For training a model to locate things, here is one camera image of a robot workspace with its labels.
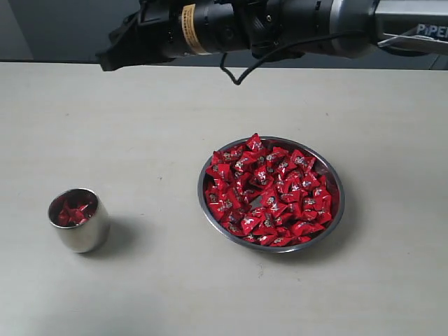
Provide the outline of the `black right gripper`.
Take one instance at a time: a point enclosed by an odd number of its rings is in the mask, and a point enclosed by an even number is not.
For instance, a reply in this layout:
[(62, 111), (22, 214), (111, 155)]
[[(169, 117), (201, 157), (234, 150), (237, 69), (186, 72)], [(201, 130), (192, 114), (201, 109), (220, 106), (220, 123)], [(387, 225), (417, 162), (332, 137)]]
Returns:
[(95, 54), (103, 71), (247, 50), (248, 1), (141, 1)]

